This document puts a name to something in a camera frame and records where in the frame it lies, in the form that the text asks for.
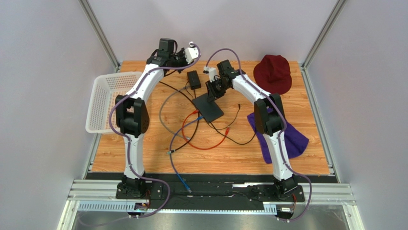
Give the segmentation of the dark grey network switch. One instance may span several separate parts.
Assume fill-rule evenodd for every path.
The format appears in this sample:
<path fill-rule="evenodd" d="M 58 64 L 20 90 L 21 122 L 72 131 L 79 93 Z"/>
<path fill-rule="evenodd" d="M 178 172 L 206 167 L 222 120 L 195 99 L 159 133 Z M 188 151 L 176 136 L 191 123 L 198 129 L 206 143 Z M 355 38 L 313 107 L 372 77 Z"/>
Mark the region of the dark grey network switch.
<path fill-rule="evenodd" d="M 198 96 L 192 102 L 207 123 L 211 123 L 224 115 L 224 112 L 215 101 L 208 101 L 207 94 Z"/>

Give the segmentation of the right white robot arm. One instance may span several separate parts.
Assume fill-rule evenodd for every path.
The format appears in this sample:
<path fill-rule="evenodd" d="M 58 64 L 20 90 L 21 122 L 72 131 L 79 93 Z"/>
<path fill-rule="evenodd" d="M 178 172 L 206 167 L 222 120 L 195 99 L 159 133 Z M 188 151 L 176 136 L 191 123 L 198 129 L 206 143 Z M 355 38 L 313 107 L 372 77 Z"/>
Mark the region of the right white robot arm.
<path fill-rule="evenodd" d="M 265 138 L 273 164 L 275 195 L 279 199 L 291 196 L 298 182 L 285 146 L 287 124 L 280 96 L 260 88 L 241 69 L 234 69 L 229 60 L 218 63 L 216 68 L 205 65 L 203 72 L 209 76 L 206 82 L 208 102 L 223 97 L 228 89 L 234 89 L 254 105 L 255 128 Z"/>

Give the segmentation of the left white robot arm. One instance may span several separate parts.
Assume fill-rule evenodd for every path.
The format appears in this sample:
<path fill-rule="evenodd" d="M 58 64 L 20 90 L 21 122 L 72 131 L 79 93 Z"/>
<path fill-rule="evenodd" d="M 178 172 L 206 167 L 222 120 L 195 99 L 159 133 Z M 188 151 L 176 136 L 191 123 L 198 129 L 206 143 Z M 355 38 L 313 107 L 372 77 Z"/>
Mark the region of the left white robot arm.
<path fill-rule="evenodd" d="M 193 65 L 200 57 L 200 51 L 194 44 L 187 49 L 177 50 L 177 42 L 170 38 L 161 38 L 159 47 L 147 59 L 145 70 L 135 85 L 125 94 L 118 95 L 110 115 L 125 141 L 125 172 L 118 188 L 122 191 L 143 195 L 146 192 L 146 180 L 143 166 L 143 138 L 150 119 L 146 102 L 158 82 L 170 70 L 181 72 Z"/>

